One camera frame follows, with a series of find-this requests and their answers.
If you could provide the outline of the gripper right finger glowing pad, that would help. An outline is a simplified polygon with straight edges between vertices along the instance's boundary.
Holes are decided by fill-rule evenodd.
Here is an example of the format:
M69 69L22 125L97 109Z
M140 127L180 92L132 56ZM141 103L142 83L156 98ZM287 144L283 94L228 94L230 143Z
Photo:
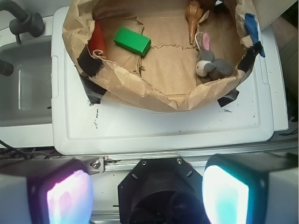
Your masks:
M297 224L297 153L214 154L202 195L213 224Z

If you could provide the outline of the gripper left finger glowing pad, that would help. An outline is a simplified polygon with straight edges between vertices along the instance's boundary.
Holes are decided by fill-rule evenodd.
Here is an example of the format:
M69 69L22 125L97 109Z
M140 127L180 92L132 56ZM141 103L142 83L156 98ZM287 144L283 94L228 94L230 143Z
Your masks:
M2 159L2 224L88 224L93 182L78 159Z

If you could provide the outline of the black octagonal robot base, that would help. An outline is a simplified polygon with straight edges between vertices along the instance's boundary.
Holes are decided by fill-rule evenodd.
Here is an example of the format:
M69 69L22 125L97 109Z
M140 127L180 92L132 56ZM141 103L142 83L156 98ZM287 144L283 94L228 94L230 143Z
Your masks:
M181 157L144 159L118 185L122 224L208 224L203 177Z

